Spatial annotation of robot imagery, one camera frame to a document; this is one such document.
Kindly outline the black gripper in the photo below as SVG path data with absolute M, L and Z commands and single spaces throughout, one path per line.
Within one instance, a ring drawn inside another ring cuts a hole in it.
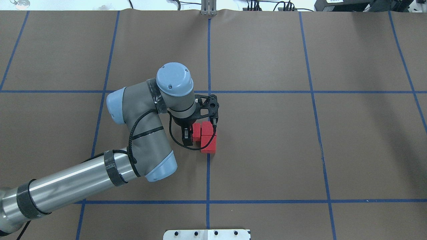
M 184 110 L 173 109 L 173 119 L 181 127 L 181 140 L 184 146 L 193 146 L 192 125 L 199 119 L 209 118 L 213 132 L 216 133 L 219 120 L 218 96 L 215 94 L 196 94 L 190 107 Z

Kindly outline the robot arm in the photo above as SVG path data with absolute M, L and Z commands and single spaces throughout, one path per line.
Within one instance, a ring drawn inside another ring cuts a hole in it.
M 215 138 L 218 97 L 195 94 L 190 71 L 177 62 L 160 67 L 154 78 L 108 94 L 106 105 L 113 121 L 127 126 L 127 147 L 110 149 L 16 188 L 2 187 L 2 237 L 32 220 L 138 177 L 154 182 L 172 175 L 177 162 L 160 114 L 169 114 L 169 123 L 180 126 L 182 142 L 177 144 L 185 149 L 195 151 L 208 146 L 193 147 L 192 125 L 198 119 L 209 118 L 213 127 L 209 142 Z

